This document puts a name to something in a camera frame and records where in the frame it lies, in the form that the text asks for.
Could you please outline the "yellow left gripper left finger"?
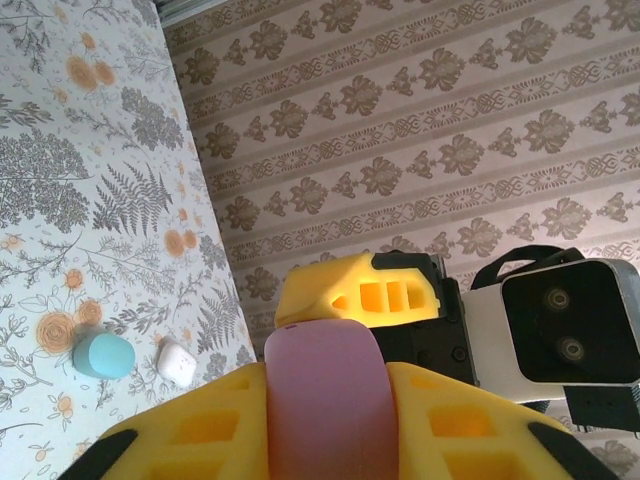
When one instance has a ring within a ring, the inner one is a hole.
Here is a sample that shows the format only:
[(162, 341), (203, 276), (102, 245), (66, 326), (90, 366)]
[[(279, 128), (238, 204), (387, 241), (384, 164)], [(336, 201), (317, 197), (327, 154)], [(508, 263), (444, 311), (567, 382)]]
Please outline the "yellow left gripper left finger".
[(245, 365), (109, 430), (64, 479), (268, 479), (266, 369)]

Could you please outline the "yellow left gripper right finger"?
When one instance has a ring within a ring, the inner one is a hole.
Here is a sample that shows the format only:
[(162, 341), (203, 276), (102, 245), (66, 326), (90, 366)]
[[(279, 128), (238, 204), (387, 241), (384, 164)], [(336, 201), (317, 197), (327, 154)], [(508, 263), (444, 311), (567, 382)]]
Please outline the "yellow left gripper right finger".
[(387, 366), (401, 479), (613, 479), (562, 424), (421, 367)]

